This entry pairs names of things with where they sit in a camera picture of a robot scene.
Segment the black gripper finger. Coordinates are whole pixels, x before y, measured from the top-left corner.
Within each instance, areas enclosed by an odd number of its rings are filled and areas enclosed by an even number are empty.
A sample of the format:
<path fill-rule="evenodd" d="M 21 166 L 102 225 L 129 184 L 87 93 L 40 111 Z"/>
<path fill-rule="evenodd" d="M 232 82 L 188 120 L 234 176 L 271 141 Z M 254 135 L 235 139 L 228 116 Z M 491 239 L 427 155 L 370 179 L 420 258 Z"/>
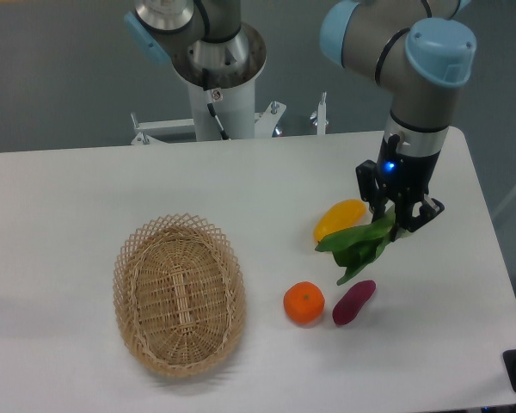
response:
<path fill-rule="evenodd" d="M 419 201 L 398 194 L 394 204 L 395 221 L 390 229 L 390 241 L 395 242 L 406 232 L 415 232 L 437 218 L 445 210 L 443 203 L 425 194 Z"/>
<path fill-rule="evenodd" d="M 366 160 L 356 168 L 356 176 L 361 199 L 369 205 L 373 217 L 383 217 L 388 197 L 386 187 L 379 183 L 377 164 Z"/>

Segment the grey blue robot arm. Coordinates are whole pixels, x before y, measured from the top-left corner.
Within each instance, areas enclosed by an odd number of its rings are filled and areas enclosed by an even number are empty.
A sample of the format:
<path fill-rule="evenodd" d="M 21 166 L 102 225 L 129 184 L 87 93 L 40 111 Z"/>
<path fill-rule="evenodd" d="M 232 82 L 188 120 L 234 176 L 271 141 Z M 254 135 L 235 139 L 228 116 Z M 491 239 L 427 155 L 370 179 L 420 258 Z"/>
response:
<path fill-rule="evenodd" d="M 455 20 L 461 1 L 342 1 L 325 16 L 322 53 L 392 95 L 378 159 L 356 169 L 375 219 L 391 203 L 392 237 L 413 232 L 444 209 L 429 182 L 476 37 Z M 255 80 L 266 62 L 261 35 L 238 1 L 137 1 L 126 27 L 151 61 L 172 64 L 187 85 L 200 141 L 251 139 L 273 129 L 255 117 Z"/>

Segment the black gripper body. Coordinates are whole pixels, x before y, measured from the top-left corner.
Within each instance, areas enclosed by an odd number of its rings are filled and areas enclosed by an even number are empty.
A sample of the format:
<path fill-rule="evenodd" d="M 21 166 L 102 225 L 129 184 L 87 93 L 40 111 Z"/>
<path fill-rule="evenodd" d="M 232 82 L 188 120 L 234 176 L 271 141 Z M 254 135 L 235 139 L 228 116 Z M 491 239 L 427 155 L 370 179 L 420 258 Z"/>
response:
<path fill-rule="evenodd" d="M 383 139 L 375 167 L 375 179 L 379 188 L 384 188 L 386 197 L 396 201 L 399 194 L 410 201 L 421 201 L 429 194 L 429 182 L 439 154 L 413 157 L 396 151 L 399 136 Z"/>

